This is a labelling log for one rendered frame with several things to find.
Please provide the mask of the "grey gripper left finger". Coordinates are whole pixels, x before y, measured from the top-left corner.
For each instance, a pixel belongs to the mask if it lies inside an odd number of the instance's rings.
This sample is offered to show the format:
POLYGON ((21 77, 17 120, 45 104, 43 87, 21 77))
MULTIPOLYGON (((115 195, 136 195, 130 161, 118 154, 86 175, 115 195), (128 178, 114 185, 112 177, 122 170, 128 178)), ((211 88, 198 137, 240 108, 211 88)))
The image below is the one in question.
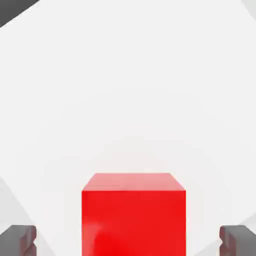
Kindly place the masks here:
POLYGON ((34 225, 11 225, 0 234, 0 256, 37 256, 34 225))

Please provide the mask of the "small red cube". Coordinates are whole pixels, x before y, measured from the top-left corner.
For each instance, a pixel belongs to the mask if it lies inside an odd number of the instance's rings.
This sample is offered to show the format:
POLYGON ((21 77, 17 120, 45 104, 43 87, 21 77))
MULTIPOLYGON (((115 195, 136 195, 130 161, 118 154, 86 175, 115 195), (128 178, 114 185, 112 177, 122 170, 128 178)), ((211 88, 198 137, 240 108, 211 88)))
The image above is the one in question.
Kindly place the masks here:
POLYGON ((186 190, 169 173, 94 174, 81 244, 81 256, 186 256, 186 190))

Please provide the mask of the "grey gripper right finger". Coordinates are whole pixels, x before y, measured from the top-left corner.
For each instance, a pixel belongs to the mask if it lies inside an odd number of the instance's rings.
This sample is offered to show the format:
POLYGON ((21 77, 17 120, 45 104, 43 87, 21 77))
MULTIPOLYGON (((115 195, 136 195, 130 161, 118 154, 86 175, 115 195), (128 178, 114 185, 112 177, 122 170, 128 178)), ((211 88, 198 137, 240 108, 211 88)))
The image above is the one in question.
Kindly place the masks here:
POLYGON ((245 225, 222 225, 219 256, 256 256, 256 234, 245 225))

